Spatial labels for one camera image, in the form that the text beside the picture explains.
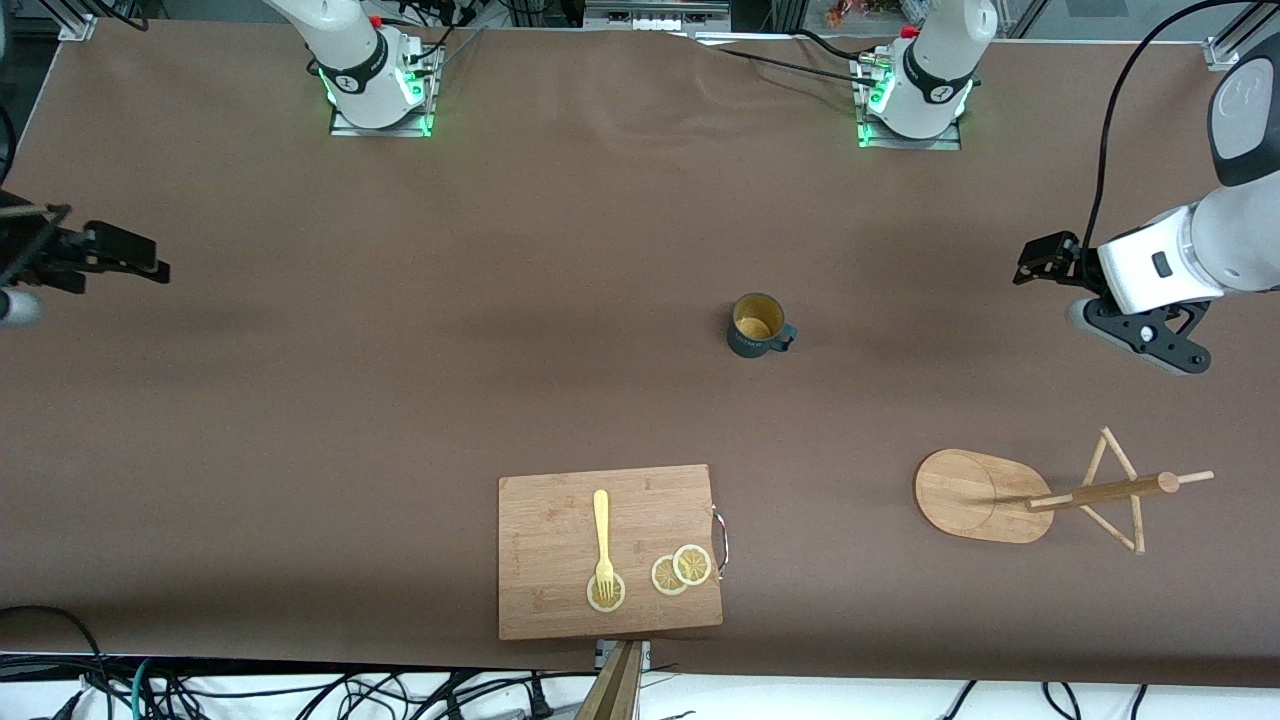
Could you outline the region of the teal mug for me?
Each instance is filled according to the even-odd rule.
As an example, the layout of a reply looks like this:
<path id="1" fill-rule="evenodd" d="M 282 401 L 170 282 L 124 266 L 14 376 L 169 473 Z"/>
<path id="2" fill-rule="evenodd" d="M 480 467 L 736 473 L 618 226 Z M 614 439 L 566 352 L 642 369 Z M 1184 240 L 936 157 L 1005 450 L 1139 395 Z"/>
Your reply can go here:
<path id="1" fill-rule="evenodd" d="M 797 331 L 786 320 L 782 305 L 768 293 L 746 293 L 730 311 L 726 342 L 740 357 L 787 352 Z"/>

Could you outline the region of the wooden cup rack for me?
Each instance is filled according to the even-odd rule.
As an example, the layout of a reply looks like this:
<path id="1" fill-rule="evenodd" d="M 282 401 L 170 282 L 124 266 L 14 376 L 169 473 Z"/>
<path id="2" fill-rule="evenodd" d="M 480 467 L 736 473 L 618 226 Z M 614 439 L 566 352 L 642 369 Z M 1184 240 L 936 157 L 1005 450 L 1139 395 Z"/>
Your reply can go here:
<path id="1" fill-rule="evenodd" d="M 1128 552 L 1147 551 L 1143 500 L 1178 493 L 1212 470 L 1139 474 L 1114 432 L 1102 427 L 1083 479 L 1053 491 L 1033 468 L 963 448 L 927 456 L 913 477 L 918 510 L 937 530 L 1001 544 L 1042 539 L 1064 512 L 1082 512 Z"/>

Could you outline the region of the brown table cover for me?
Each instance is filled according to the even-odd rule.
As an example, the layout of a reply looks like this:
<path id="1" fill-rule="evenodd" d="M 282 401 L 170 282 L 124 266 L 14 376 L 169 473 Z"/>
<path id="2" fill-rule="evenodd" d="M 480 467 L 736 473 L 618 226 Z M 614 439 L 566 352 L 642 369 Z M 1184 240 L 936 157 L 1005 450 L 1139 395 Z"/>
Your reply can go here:
<path id="1" fill-rule="evenodd" d="M 289 26 L 104 26 L 6 187 L 157 242 L 169 284 L 0 331 L 0 607 L 110 653 L 586 667 L 498 635 L 502 477 L 705 464 L 731 556 L 682 673 L 1280 685 L 1280 296 L 1174 377 L 1015 286 L 1079 229 L 1129 44 L 996 44 L 957 152 L 858 145 L 849 94 L 687 38 L 485 32 L 430 138 L 337 138 Z M 745 359 L 730 311 L 797 331 Z M 1100 429 L 1147 551 L 1082 512 L 947 536 L 943 448 L 1078 486 Z"/>

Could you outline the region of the white power strip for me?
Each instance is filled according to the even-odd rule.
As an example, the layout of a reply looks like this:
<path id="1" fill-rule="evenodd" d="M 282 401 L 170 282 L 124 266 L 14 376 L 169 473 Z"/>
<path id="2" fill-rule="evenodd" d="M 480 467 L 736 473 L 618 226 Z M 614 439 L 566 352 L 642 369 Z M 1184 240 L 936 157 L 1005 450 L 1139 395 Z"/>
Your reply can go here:
<path id="1" fill-rule="evenodd" d="M 730 0 L 584 0 L 585 29 L 731 32 Z"/>

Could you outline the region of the wooden cutting board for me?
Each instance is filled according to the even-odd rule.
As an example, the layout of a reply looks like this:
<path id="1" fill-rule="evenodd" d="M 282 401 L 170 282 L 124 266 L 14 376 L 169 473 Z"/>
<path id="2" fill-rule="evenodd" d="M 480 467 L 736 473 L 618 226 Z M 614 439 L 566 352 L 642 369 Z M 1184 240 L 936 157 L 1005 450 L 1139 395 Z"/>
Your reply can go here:
<path id="1" fill-rule="evenodd" d="M 585 597 L 598 560 L 593 493 L 611 501 L 611 561 L 626 583 L 613 612 Z M 713 548 L 707 465 L 507 477 L 498 486 L 498 635 L 502 641 L 653 639 L 718 626 L 723 619 L 716 560 L 710 577 L 682 594 L 662 594 L 652 565 L 684 544 Z"/>

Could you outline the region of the yellow plastic fork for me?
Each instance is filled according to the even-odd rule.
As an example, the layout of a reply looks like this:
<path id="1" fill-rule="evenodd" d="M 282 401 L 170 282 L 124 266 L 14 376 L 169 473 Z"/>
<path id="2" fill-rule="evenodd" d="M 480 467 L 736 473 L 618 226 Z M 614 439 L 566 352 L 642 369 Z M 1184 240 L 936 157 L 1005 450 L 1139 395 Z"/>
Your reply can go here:
<path id="1" fill-rule="evenodd" d="M 598 560 L 594 571 L 594 592 L 602 607 L 614 602 L 614 568 L 611 561 L 611 501 L 605 489 L 593 493 L 593 516 L 596 529 Z"/>

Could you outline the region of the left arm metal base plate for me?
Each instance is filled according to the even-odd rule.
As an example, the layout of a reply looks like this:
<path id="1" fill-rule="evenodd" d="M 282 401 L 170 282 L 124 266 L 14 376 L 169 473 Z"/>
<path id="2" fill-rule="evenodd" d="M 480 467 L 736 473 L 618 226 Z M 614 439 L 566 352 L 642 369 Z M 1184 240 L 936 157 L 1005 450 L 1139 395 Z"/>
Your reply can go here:
<path id="1" fill-rule="evenodd" d="M 890 69 L 888 60 L 876 60 L 870 54 L 861 54 L 856 60 L 847 63 L 855 79 L 869 79 L 870 85 L 852 83 L 852 99 L 855 102 L 855 119 L 858 127 L 858 143 L 864 149 L 892 149 L 892 150 L 919 150 L 919 151 L 955 151 L 961 143 L 960 117 L 965 110 L 964 102 L 956 105 L 951 111 L 950 123 L 938 133 L 928 138 L 914 138 L 900 135 L 892 129 L 878 113 L 886 102 L 893 100 L 899 83 Z"/>

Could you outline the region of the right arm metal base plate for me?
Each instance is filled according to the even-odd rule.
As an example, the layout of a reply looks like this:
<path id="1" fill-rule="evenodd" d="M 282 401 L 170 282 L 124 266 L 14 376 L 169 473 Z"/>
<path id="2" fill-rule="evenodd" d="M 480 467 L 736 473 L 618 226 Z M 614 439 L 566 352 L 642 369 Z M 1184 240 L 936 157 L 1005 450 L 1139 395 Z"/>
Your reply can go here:
<path id="1" fill-rule="evenodd" d="M 407 67 L 398 67 L 385 73 L 383 85 L 390 83 L 390 95 L 383 94 L 376 119 L 385 119 L 397 111 L 393 122 L 379 127 L 365 127 L 351 120 L 337 105 L 333 92 L 326 99 L 332 105 L 329 133 L 346 137 L 396 137 L 429 138 L 433 136 L 436 100 L 442 78 L 440 49 L 410 54 L 404 60 L 413 59 Z"/>

